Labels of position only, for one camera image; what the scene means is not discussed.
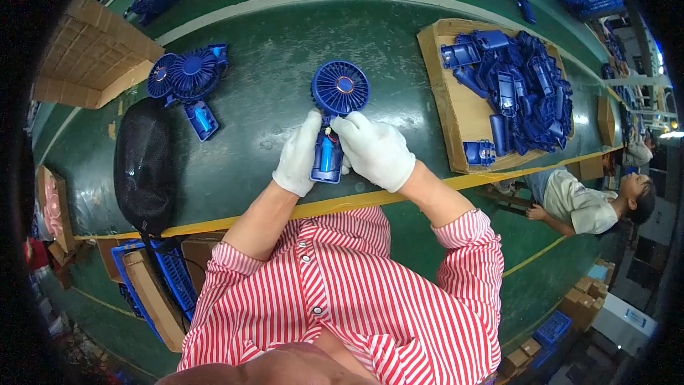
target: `red and white striped shirt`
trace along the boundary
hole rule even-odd
[[[290,221],[267,262],[218,244],[178,370],[312,343],[324,325],[383,384],[476,384],[501,359],[503,256],[489,223],[472,210],[433,228],[447,248],[439,286],[389,259],[380,207]]]

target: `woman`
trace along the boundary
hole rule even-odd
[[[509,195],[513,181],[502,180],[494,187]],[[528,174],[525,181],[539,202],[527,210],[527,217],[566,236],[602,234],[620,219],[643,224],[655,205],[655,186],[644,174],[624,176],[617,193],[586,188],[565,167]]]

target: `glove finger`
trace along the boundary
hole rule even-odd
[[[363,142],[361,132],[356,125],[343,117],[332,119],[330,121],[330,127],[338,136],[340,136],[340,141],[343,141],[343,147],[346,143],[356,144]]]
[[[373,127],[373,124],[361,112],[351,112],[346,119],[355,124],[362,133],[370,131]]]

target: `black mesh bag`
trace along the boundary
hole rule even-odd
[[[176,197],[171,124],[162,100],[145,98],[124,114],[116,136],[114,193],[148,247],[150,238],[161,238]]]

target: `brown box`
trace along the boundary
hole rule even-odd
[[[499,365],[498,372],[507,378],[516,374],[518,367],[527,361],[527,355],[522,349],[516,349],[508,357],[504,358]]]
[[[591,297],[599,298],[602,297],[605,299],[605,296],[608,294],[608,285],[605,284],[603,281],[599,281],[597,279],[594,280],[592,283],[591,288],[589,289],[589,295]]]
[[[192,286],[195,288],[198,295],[202,292],[205,278],[204,271],[207,269],[207,262],[211,259],[211,250],[216,244],[218,243],[215,241],[197,241],[194,239],[194,235],[181,244],[183,257],[188,261],[192,261],[185,261],[185,266],[187,266],[190,281],[192,281]]]
[[[124,255],[126,275],[131,280],[162,341],[171,352],[183,351],[183,315],[167,298],[144,250]]]
[[[33,99],[100,108],[145,81],[163,53],[96,0],[72,0],[43,51]]]
[[[582,293],[586,293],[592,287],[592,284],[594,284],[594,278],[584,276],[575,284],[575,288]]]
[[[55,183],[57,199],[50,200],[51,207],[54,207],[54,203],[57,203],[57,208],[59,209],[58,222],[61,222],[62,229],[53,235],[55,242],[64,250],[65,253],[70,253],[76,248],[76,241],[74,240],[74,235],[71,232],[71,220],[69,218],[69,208],[66,204],[66,182],[59,175],[53,173],[44,165],[38,167],[38,205],[40,206],[40,211],[43,212],[44,220],[47,222],[48,218],[46,216],[48,199],[47,193],[45,192],[45,187],[47,184],[51,184],[52,181]]]
[[[542,349],[542,346],[533,338],[529,338],[524,344],[520,345],[520,349],[522,349],[528,357],[534,357],[534,355]]]
[[[114,263],[114,258],[112,257],[112,248],[118,247],[120,243],[125,242],[125,240],[118,239],[97,239],[97,249],[100,250],[100,257],[102,258],[102,263],[105,265],[105,270],[107,275],[114,282],[119,282],[123,284],[124,280],[121,278],[116,263]]]
[[[477,96],[465,85],[459,84],[452,71],[442,66],[440,46],[453,43],[454,37],[462,32],[470,33],[476,29],[501,30],[509,36],[518,34],[515,30],[504,29],[494,24],[459,18],[439,20],[425,27],[418,34],[418,43],[427,68],[427,76],[430,79],[430,86],[449,155],[449,167],[452,171],[465,174],[517,167],[546,154],[546,152],[538,149],[530,150],[525,156],[512,152],[497,158],[496,162],[489,167],[468,165],[466,153],[463,150],[463,142],[483,139],[493,141],[489,117],[494,114],[494,111],[489,107],[486,100]],[[556,59],[556,64],[565,77],[565,69],[558,50],[550,43],[545,45],[549,55]]]
[[[577,177],[580,182],[592,180],[594,178],[603,178],[603,161],[601,155],[593,158],[580,160],[566,165],[568,172]]]
[[[598,98],[598,131],[601,133],[601,141],[611,148],[615,144],[615,113],[610,106],[608,97]]]

